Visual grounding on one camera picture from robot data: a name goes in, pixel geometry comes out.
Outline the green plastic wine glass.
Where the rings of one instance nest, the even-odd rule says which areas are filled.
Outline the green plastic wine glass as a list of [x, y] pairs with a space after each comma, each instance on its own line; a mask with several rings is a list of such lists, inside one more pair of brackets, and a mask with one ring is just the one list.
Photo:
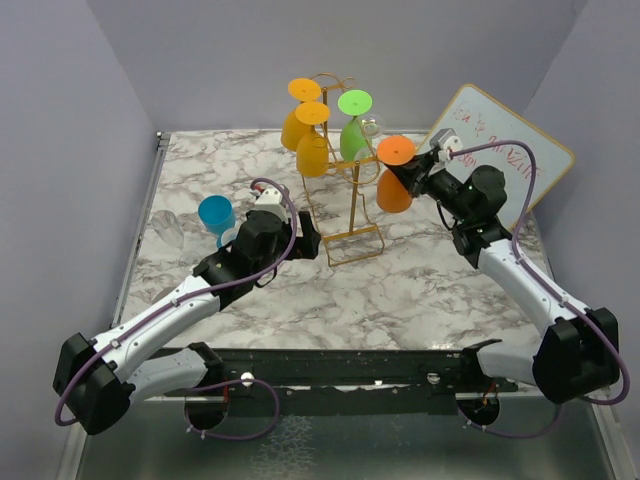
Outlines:
[[367, 146], [361, 132], [359, 117], [366, 114], [372, 105], [371, 95], [360, 89], [346, 91], [338, 98], [339, 110], [351, 117], [340, 134], [340, 155], [344, 161], [353, 161], [356, 153]]

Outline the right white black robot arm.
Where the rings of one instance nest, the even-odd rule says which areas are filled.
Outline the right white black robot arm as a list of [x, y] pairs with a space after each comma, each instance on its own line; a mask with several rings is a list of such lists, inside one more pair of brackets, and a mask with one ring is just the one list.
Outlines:
[[457, 252], [472, 267], [498, 284], [536, 326], [541, 340], [531, 348], [500, 340], [480, 345], [475, 357], [459, 367], [461, 383], [481, 391], [495, 377], [537, 387], [555, 404], [622, 385], [609, 404], [629, 392], [629, 372], [619, 354], [618, 322], [606, 308], [592, 309], [561, 289], [530, 262], [515, 232], [497, 213], [506, 202], [503, 173], [490, 165], [475, 168], [461, 182], [437, 169], [441, 149], [388, 168], [411, 197], [428, 195], [454, 218], [451, 228]]

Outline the blue plastic wine glass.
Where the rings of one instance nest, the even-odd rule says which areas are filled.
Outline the blue plastic wine glass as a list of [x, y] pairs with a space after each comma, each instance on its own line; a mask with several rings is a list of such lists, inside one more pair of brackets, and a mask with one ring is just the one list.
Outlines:
[[198, 206], [198, 216], [205, 229], [216, 237], [216, 245], [222, 247], [222, 236], [236, 223], [231, 201], [223, 195], [206, 197]]

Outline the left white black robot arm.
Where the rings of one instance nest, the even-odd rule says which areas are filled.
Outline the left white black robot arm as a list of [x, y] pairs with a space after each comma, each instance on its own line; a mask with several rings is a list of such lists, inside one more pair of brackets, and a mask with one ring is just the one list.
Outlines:
[[64, 341], [53, 379], [60, 397], [55, 423], [80, 424], [96, 435], [150, 396], [172, 390], [214, 392], [221, 371], [209, 349], [196, 345], [166, 357], [158, 357], [158, 351], [199, 321], [266, 286], [282, 262], [315, 259], [320, 240], [307, 211], [289, 220], [266, 210], [250, 211], [234, 240], [201, 260], [141, 314], [92, 338], [76, 333]]

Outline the orange plastic wine glass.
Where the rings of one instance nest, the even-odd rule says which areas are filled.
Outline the orange plastic wine glass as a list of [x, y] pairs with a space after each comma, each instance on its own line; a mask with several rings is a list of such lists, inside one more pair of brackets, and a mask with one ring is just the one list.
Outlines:
[[415, 156], [416, 147], [407, 137], [394, 135], [382, 140], [376, 153], [378, 160], [386, 167], [377, 183], [377, 205], [387, 213], [402, 213], [410, 208], [412, 197], [391, 168], [408, 164]]

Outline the clear glass blue tint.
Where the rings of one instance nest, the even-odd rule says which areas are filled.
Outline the clear glass blue tint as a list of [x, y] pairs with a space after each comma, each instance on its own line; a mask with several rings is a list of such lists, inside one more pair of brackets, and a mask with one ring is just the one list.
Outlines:
[[226, 230], [218, 238], [218, 247], [222, 248], [222, 247], [230, 244], [232, 241], [234, 241], [237, 238], [238, 233], [239, 233], [239, 228], [238, 227], [233, 227], [233, 228], [230, 228], [230, 229]]

